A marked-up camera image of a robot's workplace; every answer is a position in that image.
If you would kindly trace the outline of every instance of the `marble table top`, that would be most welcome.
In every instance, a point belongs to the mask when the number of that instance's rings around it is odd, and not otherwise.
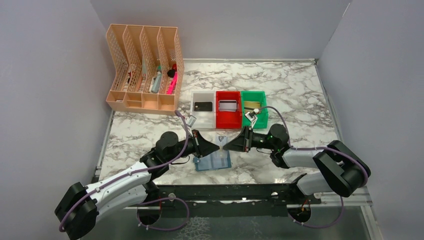
[[[324,146],[337,139],[315,66],[311,62],[186,62],[184,66],[178,104],[178,110],[184,116],[190,113],[191,91],[265,91],[267,104],[277,108],[285,117],[294,146]],[[281,121],[275,112],[268,111],[269,128]],[[176,116],[116,112],[99,179],[113,176],[133,165],[166,131],[177,133],[180,141],[185,137],[181,120]],[[239,129],[200,130],[208,141],[213,141],[217,135],[228,136],[231,140],[239,132]],[[154,182],[157,185],[290,183],[300,174],[316,171],[304,167],[277,168],[267,154],[254,148],[249,153],[230,152],[230,156],[231,168],[197,172],[190,160],[186,164],[171,165],[169,171]],[[176,163],[186,160],[181,158]]]

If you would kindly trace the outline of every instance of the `wall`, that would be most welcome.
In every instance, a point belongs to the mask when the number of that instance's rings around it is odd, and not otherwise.
[[[424,1],[354,0],[318,62],[386,240],[422,239]]]
[[[0,1],[0,23],[1,239],[68,239],[54,209],[93,176],[111,112],[106,30],[88,0]]]
[[[351,0],[90,0],[100,21],[179,27],[184,58],[319,58]]]

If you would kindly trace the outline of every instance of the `gray floor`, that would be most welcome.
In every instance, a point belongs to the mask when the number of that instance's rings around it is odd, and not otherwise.
[[[331,223],[340,207],[314,207],[309,224]],[[156,227],[171,228],[183,219],[161,218]],[[359,206],[348,206],[341,221],[329,228],[310,229],[293,223],[288,217],[192,217],[181,230],[164,232],[138,227],[135,209],[124,209],[102,221],[82,240],[250,240],[250,239],[309,239],[309,240],[367,240],[371,239]]]

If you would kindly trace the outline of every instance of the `wooden organizer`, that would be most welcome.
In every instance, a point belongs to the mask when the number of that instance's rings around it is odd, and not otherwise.
[[[174,115],[184,75],[178,28],[111,24],[106,39],[116,70],[106,98],[110,107],[121,112]],[[167,72],[173,64],[178,79],[172,94],[166,94],[172,81]],[[159,92],[150,93],[158,66],[162,71]]]

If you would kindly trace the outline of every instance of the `pink marker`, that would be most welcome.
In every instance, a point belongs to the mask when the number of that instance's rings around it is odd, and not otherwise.
[[[166,94],[172,94],[172,91],[175,89],[175,86],[177,85],[177,78],[178,78],[178,73],[175,72],[175,75],[173,76],[172,82],[169,85],[169,88]]]

